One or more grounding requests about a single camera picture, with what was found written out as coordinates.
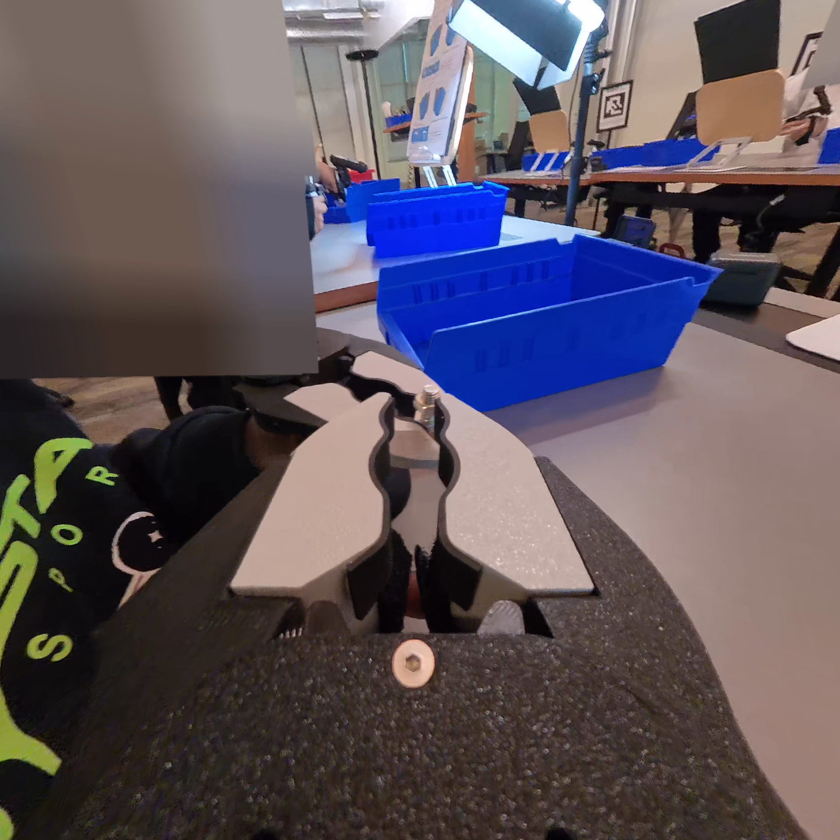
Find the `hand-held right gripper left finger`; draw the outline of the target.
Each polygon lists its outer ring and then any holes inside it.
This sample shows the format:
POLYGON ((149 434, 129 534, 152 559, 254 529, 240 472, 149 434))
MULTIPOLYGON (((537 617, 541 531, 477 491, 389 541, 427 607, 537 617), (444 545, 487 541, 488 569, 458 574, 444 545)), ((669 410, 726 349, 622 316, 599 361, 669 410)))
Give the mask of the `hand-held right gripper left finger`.
POLYGON ((350 401, 290 457, 230 582, 235 595, 379 616, 394 571, 392 521, 406 508, 411 474, 392 465, 394 397, 350 401))

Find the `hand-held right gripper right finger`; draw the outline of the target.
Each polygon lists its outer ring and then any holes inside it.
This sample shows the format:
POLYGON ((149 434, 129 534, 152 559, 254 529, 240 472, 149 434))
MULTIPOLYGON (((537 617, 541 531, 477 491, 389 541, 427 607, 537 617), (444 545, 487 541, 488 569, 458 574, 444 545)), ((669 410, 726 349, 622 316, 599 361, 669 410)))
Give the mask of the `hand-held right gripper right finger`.
POLYGON ((595 583, 529 448, 444 393, 435 405, 438 476, 431 573, 455 617, 496 602, 582 597, 595 583))

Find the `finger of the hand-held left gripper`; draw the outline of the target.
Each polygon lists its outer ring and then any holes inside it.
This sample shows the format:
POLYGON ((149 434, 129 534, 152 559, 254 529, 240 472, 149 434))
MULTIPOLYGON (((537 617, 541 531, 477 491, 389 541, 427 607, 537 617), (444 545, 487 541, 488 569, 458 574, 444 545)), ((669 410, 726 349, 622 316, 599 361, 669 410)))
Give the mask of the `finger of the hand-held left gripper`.
POLYGON ((415 397, 425 384, 436 383, 425 371, 374 351, 356 356, 350 371, 361 379, 381 383, 408 397, 415 397))
POLYGON ((280 420, 304 428, 320 428, 359 405, 351 390, 338 383, 299 387, 280 399, 280 420))

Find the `person's left forearm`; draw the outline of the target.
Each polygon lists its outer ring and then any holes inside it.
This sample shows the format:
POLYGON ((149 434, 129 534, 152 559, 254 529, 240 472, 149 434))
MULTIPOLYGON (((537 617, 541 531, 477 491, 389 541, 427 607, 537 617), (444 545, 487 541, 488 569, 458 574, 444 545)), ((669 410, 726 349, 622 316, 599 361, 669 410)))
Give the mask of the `person's left forearm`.
POLYGON ((162 430, 132 432, 111 461, 179 549, 260 473, 285 465, 301 442, 262 428, 250 411, 211 406, 162 430))

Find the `black printed shirt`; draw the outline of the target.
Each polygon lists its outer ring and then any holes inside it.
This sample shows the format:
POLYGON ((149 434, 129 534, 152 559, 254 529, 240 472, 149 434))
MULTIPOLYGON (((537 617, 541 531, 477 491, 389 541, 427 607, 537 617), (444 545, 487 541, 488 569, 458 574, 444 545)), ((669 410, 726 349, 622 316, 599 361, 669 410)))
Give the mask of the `black printed shirt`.
POLYGON ((1 834, 67 759, 98 671, 92 635, 168 561, 154 514, 58 402, 1 387, 1 834))

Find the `dark blue bag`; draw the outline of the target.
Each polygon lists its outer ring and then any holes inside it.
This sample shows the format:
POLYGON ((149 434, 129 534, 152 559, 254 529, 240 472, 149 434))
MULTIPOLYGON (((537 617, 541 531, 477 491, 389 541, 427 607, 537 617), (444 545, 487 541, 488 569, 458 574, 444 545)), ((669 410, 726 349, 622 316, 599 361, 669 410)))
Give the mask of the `dark blue bag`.
POLYGON ((613 237, 641 249, 654 249, 656 246, 656 223, 650 217, 622 215, 617 220, 613 237))

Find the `roll-up banner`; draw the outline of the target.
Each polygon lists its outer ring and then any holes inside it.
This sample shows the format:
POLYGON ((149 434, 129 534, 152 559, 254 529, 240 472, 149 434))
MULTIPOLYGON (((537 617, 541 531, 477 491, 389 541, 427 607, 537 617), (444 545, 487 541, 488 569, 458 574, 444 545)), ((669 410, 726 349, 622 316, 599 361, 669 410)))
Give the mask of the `roll-up banner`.
POLYGON ((416 168, 451 165, 463 132, 474 54, 450 26, 460 1, 437 1, 429 19, 416 84, 407 159, 416 168))

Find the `black floor lamp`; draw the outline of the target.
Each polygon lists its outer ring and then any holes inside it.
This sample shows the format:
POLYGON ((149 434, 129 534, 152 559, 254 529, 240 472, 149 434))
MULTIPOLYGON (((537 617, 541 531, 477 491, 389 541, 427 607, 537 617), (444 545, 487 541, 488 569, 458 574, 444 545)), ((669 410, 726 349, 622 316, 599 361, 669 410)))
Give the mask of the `black floor lamp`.
POLYGON ((366 112, 371 130, 371 143, 374 156, 374 168, 378 180, 382 179, 382 165, 380 163, 380 156, 375 138, 375 119, 373 115, 371 84, 369 79, 369 64, 377 58, 379 52, 377 49, 355 49, 345 54, 345 58, 349 62, 354 62, 360 66, 362 80, 364 84, 364 99, 366 105, 366 112))

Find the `grey tool case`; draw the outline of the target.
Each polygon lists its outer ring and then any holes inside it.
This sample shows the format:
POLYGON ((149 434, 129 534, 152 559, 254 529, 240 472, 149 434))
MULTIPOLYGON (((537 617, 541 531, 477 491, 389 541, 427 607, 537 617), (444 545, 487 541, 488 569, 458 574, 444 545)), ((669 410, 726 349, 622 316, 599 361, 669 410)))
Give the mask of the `grey tool case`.
POLYGON ((703 304, 755 309, 781 277, 782 263, 773 254, 716 253, 707 266, 721 273, 710 284, 703 304))

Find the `long wooden desk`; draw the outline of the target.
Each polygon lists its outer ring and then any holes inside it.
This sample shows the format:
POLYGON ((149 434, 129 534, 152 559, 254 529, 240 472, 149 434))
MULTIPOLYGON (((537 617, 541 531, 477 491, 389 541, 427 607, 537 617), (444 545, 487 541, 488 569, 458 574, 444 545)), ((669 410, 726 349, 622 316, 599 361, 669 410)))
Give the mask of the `long wooden desk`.
MULTIPOLYGON (((494 182, 505 186, 523 186, 532 190, 547 192, 571 184, 571 175, 559 171, 503 172, 480 176, 482 182, 494 182)), ((656 169, 651 167, 625 167, 610 171, 597 171, 581 177, 581 186, 603 186, 616 191, 615 199, 627 205, 643 204, 654 208, 683 208, 693 210, 720 209, 724 207, 733 212, 756 214, 769 202, 762 203, 761 196, 731 196, 709 198, 704 193, 686 192, 639 192, 636 187, 624 187, 624 184, 706 184, 706 185, 772 185, 783 188, 784 198, 775 210, 790 218, 812 218, 819 224, 838 224, 838 213, 831 211, 835 195, 838 195, 839 166, 824 164, 804 169, 781 167, 748 168, 744 166, 723 170, 720 167, 682 166, 656 169)), ((839 233, 826 248, 815 272, 808 276, 800 273, 798 277, 809 281, 805 291, 812 297, 824 297, 830 290, 839 265, 839 233)))

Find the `white sign stand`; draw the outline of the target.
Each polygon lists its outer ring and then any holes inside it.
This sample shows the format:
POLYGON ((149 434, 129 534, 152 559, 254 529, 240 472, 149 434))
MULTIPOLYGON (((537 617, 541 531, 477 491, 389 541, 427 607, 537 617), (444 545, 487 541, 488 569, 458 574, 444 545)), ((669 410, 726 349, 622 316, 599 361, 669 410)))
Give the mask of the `white sign stand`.
POLYGON ((838 363, 840 360, 839 322, 839 315, 825 318, 787 333, 785 341, 795 349, 838 363))

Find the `studio light on stand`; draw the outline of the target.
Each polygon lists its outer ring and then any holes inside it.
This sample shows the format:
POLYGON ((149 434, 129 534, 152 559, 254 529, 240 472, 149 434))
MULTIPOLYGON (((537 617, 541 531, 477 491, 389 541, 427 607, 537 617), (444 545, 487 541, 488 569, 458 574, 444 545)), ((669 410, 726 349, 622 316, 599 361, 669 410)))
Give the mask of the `studio light on stand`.
POLYGON ((570 79, 582 66, 564 224, 574 226, 584 171, 590 99, 603 79, 595 65, 609 57, 599 46, 608 35, 603 1, 457 1, 447 23, 457 35, 531 87, 570 79))

